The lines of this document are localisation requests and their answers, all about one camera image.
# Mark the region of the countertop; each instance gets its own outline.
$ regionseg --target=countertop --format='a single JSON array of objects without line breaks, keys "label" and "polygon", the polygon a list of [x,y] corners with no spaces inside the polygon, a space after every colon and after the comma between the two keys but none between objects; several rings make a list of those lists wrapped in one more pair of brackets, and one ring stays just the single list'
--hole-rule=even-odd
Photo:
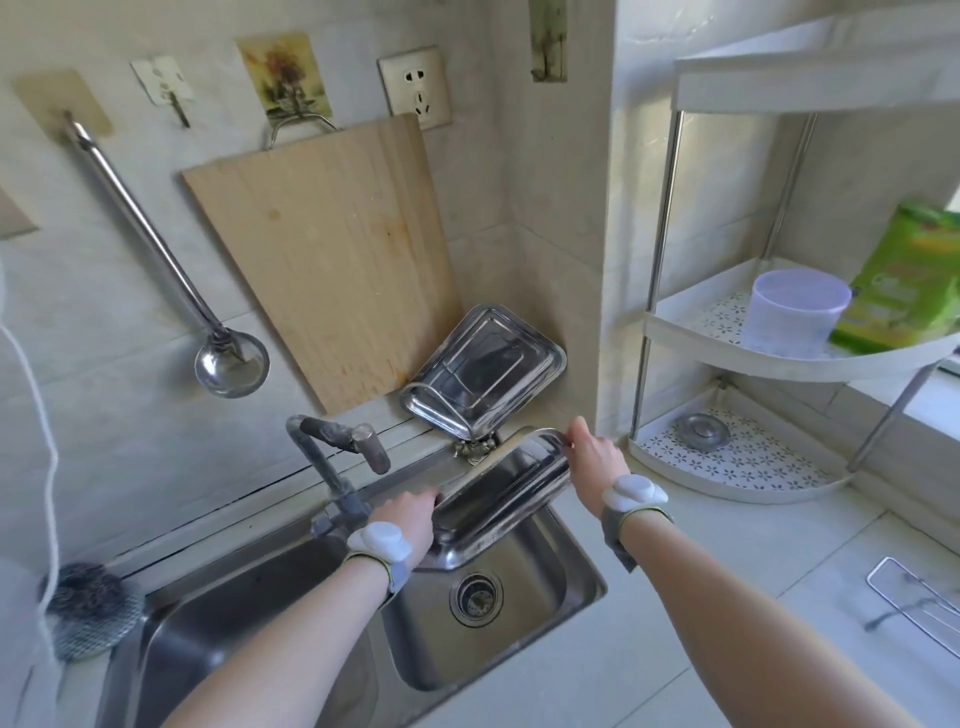
[{"label": "countertop", "polygon": [[[651,474],[631,463],[636,472]],[[892,555],[935,584],[960,587],[960,556],[850,488],[795,505],[759,506],[655,479],[691,538],[836,642],[925,725],[954,724],[960,662],[904,618],[866,632],[863,624],[889,607],[864,579]],[[726,726],[646,577],[623,570],[572,490],[553,508],[602,572],[608,594],[444,703],[418,728],[489,728],[492,721],[508,727]],[[105,668],[101,659],[70,669],[60,697],[61,725],[76,728],[77,711],[95,710]]]}]

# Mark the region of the white cord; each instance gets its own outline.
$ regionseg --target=white cord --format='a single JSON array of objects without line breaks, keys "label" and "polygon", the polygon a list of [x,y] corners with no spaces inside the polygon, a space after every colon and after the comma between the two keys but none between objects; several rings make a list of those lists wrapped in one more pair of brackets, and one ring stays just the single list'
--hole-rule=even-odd
[{"label": "white cord", "polygon": [[[0,260],[0,317],[3,316],[6,293],[3,260]],[[11,346],[13,346],[13,350],[16,352],[16,358],[23,368],[23,374],[30,383],[30,394],[34,398],[36,415],[40,420],[40,429],[43,431],[43,440],[46,443],[47,450],[50,452],[47,477],[43,483],[43,514],[47,522],[47,547],[50,550],[50,570],[47,574],[46,589],[43,590],[43,597],[37,607],[37,617],[39,619],[40,634],[50,652],[50,659],[56,664],[57,655],[54,652],[53,637],[47,626],[46,615],[47,607],[50,606],[50,600],[54,597],[54,591],[57,588],[58,577],[60,575],[60,539],[57,537],[57,514],[54,510],[54,478],[57,476],[57,467],[60,465],[60,453],[57,451],[57,441],[54,439],[54,432],[50,427],[50,418],[47,416],[47,408],[43,403],[43,396],[40,394],[40,386],[36,382],[34,368],[30,365],[30,359],[27,358],[27,353],[23,351],[20,342],[17,341],[13,333],[3,323],[2,318],[0,318],[0,331],[3,331],[7,340],[11,343]]]}]

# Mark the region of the wall socket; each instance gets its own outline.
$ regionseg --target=wall socket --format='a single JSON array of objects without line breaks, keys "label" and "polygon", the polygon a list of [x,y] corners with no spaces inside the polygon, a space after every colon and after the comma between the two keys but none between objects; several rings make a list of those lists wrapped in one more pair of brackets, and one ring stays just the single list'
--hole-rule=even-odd
[{"label": "wall socket", "polygon": [[377,63],[394,116],[414,113],[421,129],[433,129],[453,121],[440,48],[420,48]]}]

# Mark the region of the metal ladle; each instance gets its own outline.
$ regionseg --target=metal ladle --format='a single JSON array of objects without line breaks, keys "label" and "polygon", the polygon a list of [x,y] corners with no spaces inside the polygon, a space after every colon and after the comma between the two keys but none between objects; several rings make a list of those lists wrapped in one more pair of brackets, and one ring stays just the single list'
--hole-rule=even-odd
[{"label": "metal ladle", "polygon": [[180,290],[200,323],[206,328],[206,343],[197,352],[194,371],[197,380],[211,395],[234,400],[252,394],[260,388],[270,372],[270,355],[259,339],[248,333],[224,326],[204,301],[193,281],[180,267],[166,242],[156,231],[150,218],[137,203],[120,175],[113,169],[100,150],[97,140],[74,119],[69,111],[63,113],[66,134],[85,157],[107,188],[113,201],[120,207],[143,241],[163,261],[167,270],[180,285]]}]

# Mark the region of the sink drain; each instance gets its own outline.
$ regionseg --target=sink drain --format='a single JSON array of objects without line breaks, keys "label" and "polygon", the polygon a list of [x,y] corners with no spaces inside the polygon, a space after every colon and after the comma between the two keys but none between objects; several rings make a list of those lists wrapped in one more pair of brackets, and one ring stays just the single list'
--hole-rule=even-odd
[{"label": "sink drain", "polygon": [[467,627],[490,624],[503,606],[503,586],[492,574],[472,573],[450,590],[450,611]]}]

